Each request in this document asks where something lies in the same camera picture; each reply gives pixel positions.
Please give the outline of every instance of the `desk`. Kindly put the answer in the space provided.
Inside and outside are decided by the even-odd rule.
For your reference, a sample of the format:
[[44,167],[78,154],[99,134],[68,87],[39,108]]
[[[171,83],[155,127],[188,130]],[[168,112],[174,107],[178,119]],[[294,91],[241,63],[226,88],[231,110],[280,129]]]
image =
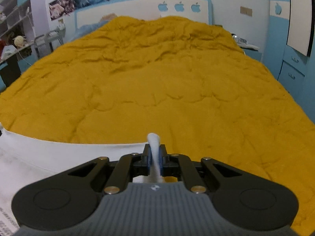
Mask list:
[[22,48],[17,49],[5,59],[0,60],[0,91],[3,91],[6,87],[9,87],[16,79],[21,76],[21,69],[19,67],[17,54],[23,49],[30,47],[32,44],[33,42],[28,42]]

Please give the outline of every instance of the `ball of yarn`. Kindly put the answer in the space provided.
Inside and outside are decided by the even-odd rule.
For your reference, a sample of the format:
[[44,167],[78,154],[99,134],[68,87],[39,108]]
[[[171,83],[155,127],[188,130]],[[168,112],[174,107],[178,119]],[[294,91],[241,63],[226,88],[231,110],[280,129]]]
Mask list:
[[20,35],[18,35],[17,37],[15,37],[14,39],[14,45],[15,46],[23,46],[23,43],[24,43],[24,38]]

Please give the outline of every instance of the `nightstand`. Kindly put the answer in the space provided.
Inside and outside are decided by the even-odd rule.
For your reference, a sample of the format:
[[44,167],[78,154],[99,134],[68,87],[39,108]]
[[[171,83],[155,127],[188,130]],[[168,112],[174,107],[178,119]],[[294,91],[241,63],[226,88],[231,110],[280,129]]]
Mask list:
[[256,59],[257,61],[260,62],[261,60],[261,56],[262,54],[258,51],[254,51],[254,50],[249,50],[249,49],[243,49],[243,51],[245,52],[245,54],[253,59]]

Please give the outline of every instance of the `white cloth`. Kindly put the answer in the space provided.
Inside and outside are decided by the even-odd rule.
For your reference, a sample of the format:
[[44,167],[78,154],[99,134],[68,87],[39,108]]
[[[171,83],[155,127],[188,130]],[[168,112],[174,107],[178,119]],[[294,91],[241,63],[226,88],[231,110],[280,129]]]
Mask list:
[[11,232],[17,229],[11,211],[11,200],[19,189],[97,157],[107,156],[111,161],[119,160],[125,154],[142,153],[144,145],[149,143],[152,151],[150,176],[138,176],[133,182],[163,182],[158,165],[160,138],[154,133],[147,136],[146,143],[69,144],[22,136],[5,130],[1,124],[0,130],[1,236],[10,235],[10,232],[5,232],[6,229]]
[[259,50],[260,48],[254,44],[249,44],[249,43],[242,43],[242,42],[238,42],[237,45],[241,48],[244,48],[244,49],[252,49],[252,50]]

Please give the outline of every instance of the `bed frame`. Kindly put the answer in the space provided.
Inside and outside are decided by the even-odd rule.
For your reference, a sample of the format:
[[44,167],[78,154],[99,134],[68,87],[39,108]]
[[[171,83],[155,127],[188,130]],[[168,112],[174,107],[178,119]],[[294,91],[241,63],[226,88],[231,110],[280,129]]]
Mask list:
[[154,20],[166,16],[182,16],[212,24],[211,0],[116,0],[88,6],[75,11],[75,29],[100,21],[104,15],[130,16]]

